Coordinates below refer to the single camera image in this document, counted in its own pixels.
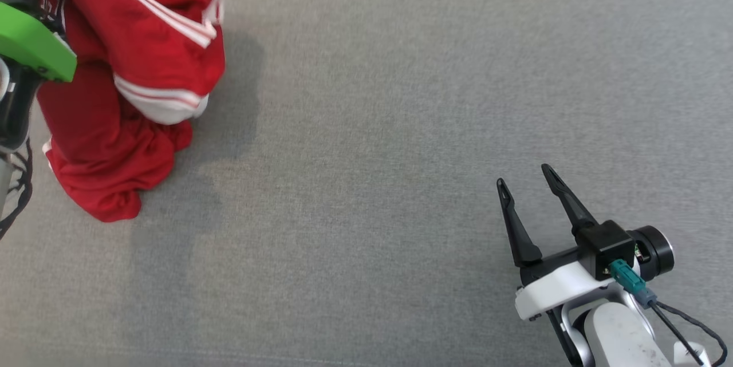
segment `fabric texture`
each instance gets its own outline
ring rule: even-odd
[[[95,218],[139,213],[139,190],[168,176],[224,69],[223,0],[42,0],[78,56],[73,82],[38,94],[45,153]]]
[[[227,71],[138,218],[90,218],[38,157],[3,367],[565,367],[514,309],[495,186],[571,247],[542,163],[661,229],[649,287],[730,345],[732,1],[227,0]]]

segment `cable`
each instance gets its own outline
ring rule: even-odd
[[[662,312],[662,310],[659,309],[656,303],[649,304],[649,307],[651,307],[652,310],[654,310],[657,315],[659,315],[659,318],[669,327],[669,329],[672,331],[673,334],[675,334],[677,340],[680,340],[680,342],[685,346],[690,356],[692,356],[695,359],[695,362],[697,362],[697,365],[704,365],[705,363],[700,360],[700,356],[698,356],[697,352],[693,350],[692,346],[689,345],[687,340],[685,340],[685,336],[683,336],[682,333],[673,325],[673,323],[667,318],[666,315]]]
[[[679,315],[692,325],[696,325],[697,327],[702,328],[705,333],[718,341],[720,348],[723,349],[723,354],[722,356],[720,356],[720,359],[718,359],[718,361],[713,362],[712,367],[717,367],[718,365],[722,365],[723,362],[725,362],[726,357],[728,356],[728,347],[726,347],[726,344],[723,343],[723,339],[720,338],[718,334],[710,330],[710,328],[708,328],[703,323],[695,320],[689,315],[686,315],[678,309],[674,309],[673,307],[670,307],[663,302],[657,301],[657,295],[654,294],[654,291],[647,289],[647,282],[644,281],[644,279],[641,278],[638,274],[634,273],[628,263],[626,263],[624,260],[615,260],[610,264],[610,266],[608,266],[608,270],[613,279],[616,280],[616,282],[619,283],[622,287],[624,287],[626,291],[631,293],[634,296],[634,299],[636,299],[636,301],[641,305],[641,307],[643,307],[644,309],[649,309],[651,307],[651,309],[654,310],[655,313],[657,313],[658,317],[665,323],[665,325],[667,325],[667,327],[669,327],[673,334],[675,334],[676,338],[680,340],[683,346],[685,346],[689,355],[695,359],[695,362],[697,362],[698,365],[704,365],[704,362],[700,360],[697,352],[692,349],[688,341],[685,340],[685,337],[681,335],[680,331],[675,328],[669,318],[667,318],[667,316],[664,315],[664,313],[662,313],[660,309],[664,309],[670,313]]]
[[[699,322],[698,320],[690,317],[689,315],[686,315],[685,313],[681,312],[678,309],[675,309],[675,307],[670,307],[667,304],[664,304],[663,302],[657,301],[657,305],[660,307],[660,309],[663,309],[667,312],[670,312],[674,315],[679,315],[688,323],[691,323],[691,325],[696,325],[697,327],[700,327],[705,333],[707,333],[708,336],[714,338],[718,345],[720,346],[720,349],[723,351],[723,354],[720,355],[720,358],[718,358],[717,361],[713,362],[712,367],[718,367],[718,365],[723,365],[723,363],[726,361],[726,358],[728,357],[728,347],[723,342],[723,339],[715,333],[715,331],[710,330],[707,325],[704,325],[703,323]]]
[[[27,158],[18,153],[15,154],[15,157],[20,159],[21,164],[23,164],[23,168],[14,165],[16,170],[21,172],[21,177],[18,178],[18,184],[11,188],[10,191],[20,190],[23,187],[23,192],[18,196],[18,205],[16,205],[15,210],[0,221],[0,239],[5,236],[5,233],[7,233],[7,230],[15,222],[15,219],[20,215],[21,211],[26,208],[33,194],[33,185],[31,184],[31,176],[33,175],[33,151],[31,150],[31,140],[29,139],[26,140],[26,150],[28,151]]]

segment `red garment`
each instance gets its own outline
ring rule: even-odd
[[[223,74],[223,0],[41,2],[78,56],[73,82],[38,93],[53,173],[95,218],[134,218]]]

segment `robotic arm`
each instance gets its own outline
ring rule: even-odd
[[[39,0],[0,0],[0,212],[14,171],[21,177],[10,190],[23,188],[18,208],[0,221],[0,238],[32,192],[27,140],[35,94],[46,81],[70,82],[76,70],[76,56],[66,45],[62,28],[45,19],[38,5]],[[24,144],[27,157],[18,153]]]
[[[543,164],[542,173],[570,218],[576,246],[543,258],[516,213],[509,188],[498,179],[511,254],[520,269],[522,286],[515,300],[519,317],[534,321],[546,313],[573,367],[671,367],[642,311],[652,309],[680,340],[673,349],[676,367],[722,365],[727,354],[722,339],[694,318],[658,302],[646,288],[646,281],[675,266],[667,237],[651,226],[624,231],[613,221],[598,224],[551,166]],[[584,311],[571,317],[578,309]],[[712,364],[705,348],[688,343],[662,309],[712,335],[723,349],[720,359]]]

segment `gray couch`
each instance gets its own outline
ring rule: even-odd
[[[227,75],[137,219],[95,222],[37,156],[3,366],[565,365],[516,315],[495,190],[569,247],[541,163],[662,229],[652,288],[733,341],[731,0],[227,2]]]

